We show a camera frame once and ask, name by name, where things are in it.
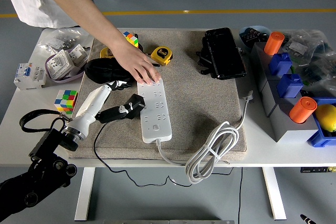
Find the black case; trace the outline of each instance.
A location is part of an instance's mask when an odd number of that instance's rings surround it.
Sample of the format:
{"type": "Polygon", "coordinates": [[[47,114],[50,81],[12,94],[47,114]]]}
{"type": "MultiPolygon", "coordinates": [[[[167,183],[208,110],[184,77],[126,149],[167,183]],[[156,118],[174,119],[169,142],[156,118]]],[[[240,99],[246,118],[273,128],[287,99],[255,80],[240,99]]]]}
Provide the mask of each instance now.
{"type": "Polygon", "coordinates": [[[208,30],[202,38],[203,48],[197,52],[198,64],[208,68],[201,74],[211,74],[212,78],[226,80],[243,77],[246,68],[229,28],[208,30]]]}

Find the blue plastic container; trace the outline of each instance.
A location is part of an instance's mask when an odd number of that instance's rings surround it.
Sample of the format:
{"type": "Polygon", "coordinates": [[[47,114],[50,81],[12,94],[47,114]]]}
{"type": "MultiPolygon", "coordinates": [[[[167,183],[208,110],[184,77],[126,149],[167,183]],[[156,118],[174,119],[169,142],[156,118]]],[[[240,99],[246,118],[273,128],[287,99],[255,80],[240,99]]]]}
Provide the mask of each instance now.
{"type": "MultiPolygon", "coordinates": [[[[320,98],[314,98],[317,105],[322,104],[333,104],[336,105],[336,98],[335,97],[320,97],[320,98]]],[[[308,142],[313,147],[325,147],[325,146],[335,146],[336,145],[336,133],[332,133],[333,136],[326,136],[327,131],[323,130],[319,124],[319,121],[317,121],[317,118],[315,116],[315,113],[313,113],[313,117],[315,119],[315,122],[317,124],[318,130],[317,132],[311,136],[308,139],[308,142]]]]}

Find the orange cylinder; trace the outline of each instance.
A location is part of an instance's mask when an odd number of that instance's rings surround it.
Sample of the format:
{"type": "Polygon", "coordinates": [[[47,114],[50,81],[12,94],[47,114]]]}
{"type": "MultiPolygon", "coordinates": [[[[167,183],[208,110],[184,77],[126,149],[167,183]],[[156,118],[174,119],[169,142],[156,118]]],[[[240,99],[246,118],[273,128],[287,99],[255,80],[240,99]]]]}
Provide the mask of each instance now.
{"type": "Polygon", "coordinates": [[[266,42],[264,52],[268,55],[277,54],[284,39],[285,36],[282,33],[280,33],[279,31],[274,31],[273,33],[271,33],[266,42]]]}
{"type": "Polygon", "coordinates": [[[302,97],[289,112],[289,117],[296,123],[304,123],[317,109],[317,103],[313,98],[302,97]]]}

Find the rubik's cube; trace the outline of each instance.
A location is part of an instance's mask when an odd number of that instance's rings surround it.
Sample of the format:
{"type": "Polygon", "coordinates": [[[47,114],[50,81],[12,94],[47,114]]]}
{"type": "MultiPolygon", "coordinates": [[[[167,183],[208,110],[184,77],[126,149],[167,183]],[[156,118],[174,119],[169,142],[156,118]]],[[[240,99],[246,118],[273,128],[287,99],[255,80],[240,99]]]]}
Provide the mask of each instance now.
{"type": "Polygon", "coordinates": [[[128,31],[124,32],[123,34],[129,43],[131,43],[135,47],[139,47],[138,38],[136,38],[136,36],[133,36],[128,31]]]}
{"type": "Polygon", "coordinates": [[[78,92],[76,90],[60,90],[55,100],[55,107],[59,112],[72,114],[78,92]]]}

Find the yellow lemon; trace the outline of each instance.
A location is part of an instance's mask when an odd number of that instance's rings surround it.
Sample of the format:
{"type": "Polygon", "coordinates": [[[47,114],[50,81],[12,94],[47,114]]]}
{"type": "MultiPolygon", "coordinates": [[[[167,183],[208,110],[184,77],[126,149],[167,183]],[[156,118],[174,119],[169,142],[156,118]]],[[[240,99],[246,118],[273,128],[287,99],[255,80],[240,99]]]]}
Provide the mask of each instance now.
{"type": "Polygon", "coordinates": [[[322,129],[336,131],[336,107],[332,104],[322,104],[317,106],[315,116],[322,129]]]}

